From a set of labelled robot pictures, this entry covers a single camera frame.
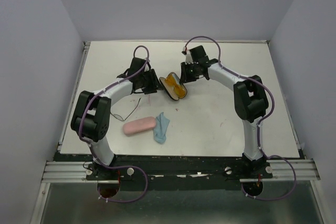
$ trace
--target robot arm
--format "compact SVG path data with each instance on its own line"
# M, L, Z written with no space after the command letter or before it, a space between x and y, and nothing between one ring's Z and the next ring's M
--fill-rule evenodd
M109 166L114 158L114 153L111 150L106 133L110 124L111 107L123 97L132 94L137 89L142 89L144 94L156 93L161 89L161 85L154 69L148 64L147 71L144 69L138 75L129 80L122 79L133 75L144 65L145 60L134 57L130 68L123 74L119 75L113 83L119 83L112 88L105 90L97 90L95 92L83 91L79 94L74 115L71 119L71 129L79 135L80 122L84 115L86 106L89 101L98 93L103 91L102 95L98 96L91 107L90 113L86 114L83 121L82 136L94 157L94 161L98 159L101 163Z
M203 46L190 49L186 54L187 62L181 63L180 83L196 81L200 76L212 79L226 86L234 93L235 110L242 119L244 126L245 148L244 156L250 161L262 158L262 123L259 119L266 114L268 101L263 88L255 83L237 77L224 70L216 59L209 60ZM252 76L261 82L260 77ZM258 143L257 127L260 127L260 143Z

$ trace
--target purple cable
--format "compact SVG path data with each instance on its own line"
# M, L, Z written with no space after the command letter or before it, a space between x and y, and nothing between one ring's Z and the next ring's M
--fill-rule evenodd
M269 111L268 114L266 114L264 117L262 117L262 118L257 122L257 126L258 126L258 127L257 127L257 144L258 144L258 147L260 148L260 152L263 154L263 156L264 156L266 159L271 159L271 158L277 157L277 158L280 158L280 159L284 160L284 161L290 166L290 168L291 168L292 171L293 171L293 175L294 175L294 185L293 185L292 189L291 189L288 193L284 194L284 195L281 196L281 197L277 197L277 198L273 198L273 199L259 198L259 197L255 197L255 196L249 195L249 194L247 194L247 193L245 192L245 190L243 189L243 184L241 185L241 186L242 186L242 187L241 187L241 188L242 188L241 190L243 191L243 193L245 194L246 197L249 197L249 198L252 198L252 199L257 199L257 200L262 200L262 201L274 201L274 200L280 200L280 199L284 199L284 198L286 198L286 197L289 196L289 195L295 190L295 188L296 188L297 178L296 178L296 172L295 172L295 169L294 169L293 165L292 165L287 159L285 159L284 157L281 157L281 156L279 156L279 155L271 155L271 156L267 156L266 153L264 152L264 150L261 148L261 141L260 141L260 127L259 127L259 126L260 126L260 124L261 124L261 122L262 122L263 120L265 120L266 118L269 118L269 117L273 114L273 112L274 112L275 101L274 101L274 96L273 96L273 94L272 94L271 91L270 91L265 85L263 85L262 83L260 83L260 82L258 82L258 81L256 81L256 80L254 80L254 79L252 79L252 78L250 78L250 77L241 76L241 75L239 75L239 74L233 72L232 70L230 70L230 69L224 67L224 66L222 65L221 61L220 61L220 60L221 60L221 59L220 59L220 58L221 58L220 56L221 56L221 54L222 54L222 51L221 51L221 49L220 49L220 45L219 45L218 42L215 41L213 38L208 37L208 36L196 36L196 37L193 37L193 38L191 38L190 40L188 40L184 47L186 48L187 45L188 45L192 40L197 39L197 38L205 38L205 39L209 39L209 40L211 40L213 43L216 44L216 46L218 47L218 64L219 64L219 66L220 66L222 69L224 69L225 71L227 71L227 72L233 74L233 75L236 76L236 77L239 77L239 78L242 78L242 79L245 79L245 80L249 80L249 81L254 82L255 84L257 84L257 85L261 86L263 89L265 89L266 92L269 94L269 96L270 96L270 98L271 98L271 101L272 101L272 103L271 103L271 110Z
M140 47L144 48L146 51L147 51L147 58L146 58L146 61L145 63L143 64L143 66L137 71L135 72L134 74L132 74L131 76L128 76L122 80L120 80L119 82L114 82L110 85L108 85L106 88L104 88L102 91L98 92L97 94L95 94L92 99L89 101L88 105L86 106L85 110L84 110L84 113L83 113L83 116L82 116L82 119L80 120L80 124L79 124L79 131L78 131L78 136L79 136L79 139L85 143L87 143L90 147L90 150L91 150L91 153L92 153L92 156L96 159L96 161L103 167L105 167L106 169L111 169L111 170L114 170L114 169L124 169L124 168L134 168L134 169L137 169L139 171L142 172L142 174L144 175L145 177L145 188L142 192L142 194L135 198L135 199L131 199L131 200L115 200L115 199L106 199L106 198L103 198L101 196L101 198L107 200L107 201L110 201L110 202L118 202L118 203L131 203L131 202L135 202L139 199L141 199L147 192L147 188L148 188L148 178L147 178L147 174L145 173L145 171L143 169L141 169L140 167L137 167L137 166L132 166L132 165L125 165L125 166L114 166L114 167L110 167L110 166L107 166L105 165L100 159L98 159L98 157L96 156L96 154L94 153L93 149L91 148L91 143L90 141L88 140L85 140L82 136L82 130L83 130L83 124L84 124L84 119L89 111L89 108L91 106L91 104L93 103L93 101L98 97L100 96L101 94L103 94L105 91L111 89L112 87L126 81L126 80L129 80L131 78L133 78L134 76L136 76L137 74L139 74L145 67L146 65L149 63L149 50L147 47L143 46L143 45L140 45L140 46L137 46L133 52L133 57L135 57L135 52L136 50L138 50Z

